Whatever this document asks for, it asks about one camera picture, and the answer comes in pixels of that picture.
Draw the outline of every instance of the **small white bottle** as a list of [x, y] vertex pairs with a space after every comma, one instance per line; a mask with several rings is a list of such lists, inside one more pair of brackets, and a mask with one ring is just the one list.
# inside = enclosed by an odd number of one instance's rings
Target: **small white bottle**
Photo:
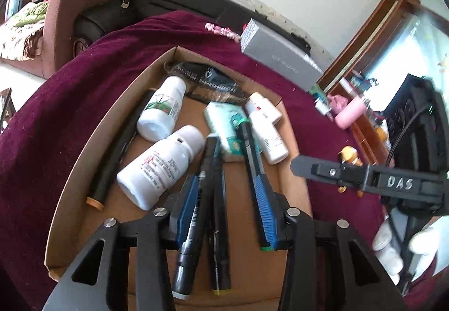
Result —
[[196, 127], [183, 126], [120, 170], [118, 185], [136, 206], [148, 211], [181, 178], [204, 143]]
[[255, 109], [259, 110], [273, 125], [275, 125], [282, 117], [282, 113], [271, 103], [271, 101], [262, 96], [259, 92], [254, 92], [248, 98], [248, 103], [254, 105]]
[[184, 93], [185, 82], [180, 77], [165, 79], [139, 117], [138, 133], [153, 143], [167, 138], [175, 127]]
[[268, 163], [273, 165], [284, 160], [288, 156], [288, 149], [273, 124], [252, 104], [247, 103], [245, 108]]

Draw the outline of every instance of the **purple cloth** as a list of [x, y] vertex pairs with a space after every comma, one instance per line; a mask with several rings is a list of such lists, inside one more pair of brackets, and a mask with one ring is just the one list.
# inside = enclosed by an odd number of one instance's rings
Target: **purple cloth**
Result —
[[[108, 34], [46, 81], [0, 137], [0, 265], [32, 307], [41, 309], [55, 285], [43, 265], [45, 245], [78, 155], [120, 94], [171, 47], [197, 52], [282, 96], [302, 154], [336, 161], [345, 145], [357, 147], [349, 131], [318, 113], [309, 94], [206, 31], [206, 22], [177, 11]], [[317, 182], [308, 182], [308, 190], [315, 218], [345, 218], [372, 242], [383, 221], [377, 196], [360, 199]]]

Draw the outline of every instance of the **black plastic package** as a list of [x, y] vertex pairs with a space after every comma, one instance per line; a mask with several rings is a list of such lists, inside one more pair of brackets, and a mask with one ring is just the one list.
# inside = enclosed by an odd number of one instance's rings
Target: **black plastic package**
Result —
[[165, 63], [164, 70], [168, 75], [179, 76], [185, 81], [185, 96], [205, 104], [225, 102], [242, 106], [249, 96], [236, 81], [207, 64], [188, 61]]

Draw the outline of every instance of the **pink bottle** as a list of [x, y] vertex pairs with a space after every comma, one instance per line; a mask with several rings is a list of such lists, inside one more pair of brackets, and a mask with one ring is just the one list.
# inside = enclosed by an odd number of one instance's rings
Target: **pink bottle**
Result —
[[354, 99], [335, 117], [338, 127], [345, 130], [367, 110], [363, 99], [359, 96]]

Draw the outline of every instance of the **silver bolt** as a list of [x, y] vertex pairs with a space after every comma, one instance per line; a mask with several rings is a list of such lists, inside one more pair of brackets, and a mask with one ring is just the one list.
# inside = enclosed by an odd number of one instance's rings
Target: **silver bolt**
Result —
[[349, 227], [349, 222], [346, 220], [340, 219], [337, 221], [337, 226], [341, 227], [342, 229], [347, 229]]
[[104, 221], [103, 225], [105, 225], [105, 227], [113, 227], [116, 223], [117, 220], [113, 217], [110, 217]]
[[296, 207], [290, 207], [287, 210], [287, 214], [292, 217], [299, 216], [300, 213], [301, 213], [301, 211], [299, 209], [297, 209]]
[[156, 217], [162, 217], [167, 213], [167, 209], [165, 209], [163, 207], [158, 207], [153, 211], [153, 213], [154, 213], [154, 216], [156, 216]]

